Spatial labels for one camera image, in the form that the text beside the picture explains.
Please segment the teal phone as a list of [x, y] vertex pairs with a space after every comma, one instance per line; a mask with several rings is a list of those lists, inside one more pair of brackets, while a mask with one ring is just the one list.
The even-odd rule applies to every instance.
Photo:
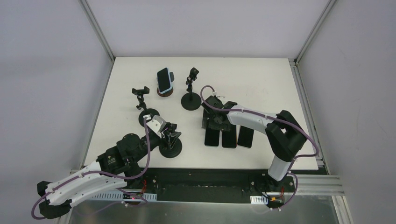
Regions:
[[220, 138], [220, 130], [214, 130], [209, 127], [205, 130], [204, 145], [207, 147], [218, 147]]

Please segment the black phone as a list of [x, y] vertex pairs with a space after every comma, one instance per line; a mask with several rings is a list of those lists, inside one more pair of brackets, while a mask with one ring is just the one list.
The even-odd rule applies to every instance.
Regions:
[[240, 147], [251, 148], [253, 143], [254, 130], [245, 126], [240, 126], [237, 145]]
[[222, 132], [221, 144], [223, 148], [237, 147], [237, 132], [235, 129], [228, 132]]

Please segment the black round-base phone stand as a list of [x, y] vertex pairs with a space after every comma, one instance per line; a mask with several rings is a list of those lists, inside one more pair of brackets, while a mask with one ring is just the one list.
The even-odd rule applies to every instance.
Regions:
[[181, 105], [188, 111], [194, 111], [201, 106], [201, 98], [197, 93], [192, 91], [192, 83], [197, 79], [199, 71], [196, 68], [191, 68], [189, 76], [186, 79], [187, 93], [181, 98]]

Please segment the brown-base phone holder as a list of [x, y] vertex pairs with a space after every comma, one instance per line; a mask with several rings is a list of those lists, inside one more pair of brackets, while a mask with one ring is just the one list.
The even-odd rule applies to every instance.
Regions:
[[157, 72], [157, 94], [160, 97], [168, 97], [173, 93], [174, 74], [168, 68]]

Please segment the blue-cased phone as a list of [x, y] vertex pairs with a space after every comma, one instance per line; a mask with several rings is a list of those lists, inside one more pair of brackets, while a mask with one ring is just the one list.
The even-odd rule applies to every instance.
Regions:
[[157, 72], [157, 89], [160, 94], [165, 94], [172, 89], [172, 79], [168, 68]]

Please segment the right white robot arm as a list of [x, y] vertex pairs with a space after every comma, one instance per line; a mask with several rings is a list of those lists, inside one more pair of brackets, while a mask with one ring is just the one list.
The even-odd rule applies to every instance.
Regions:
[[308, 135], [289, 111], [265, 114], [228, 101], [223, 104], [217, 97], [210, 96], [202, 106], [208, 113], [207, 127], [228, 131], [231, 125], [241, 126], [265, 134], [274, 158], [267, 171], [265, 185], [271, 191], [279, 190], [298, 151], [302, 149]]

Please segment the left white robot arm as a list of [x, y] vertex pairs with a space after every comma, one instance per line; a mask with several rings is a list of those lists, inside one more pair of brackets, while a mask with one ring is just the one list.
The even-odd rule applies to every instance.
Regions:
[[40, 199], [33, 205], [32, 218], [59, 218], [99, 193], [126, 186], [140, 187], [149, 168], [151, 151], [156, 147], [161, 152], [170, 152], [170, 158], [181, 153], [181, 133], [177, 131], [177, 124], [159, 124], [151, 120], [145, 126], [145, 133], [143, 137], [126, 134], [94, 162], [60, 181], [39, 182], [37, 193]]

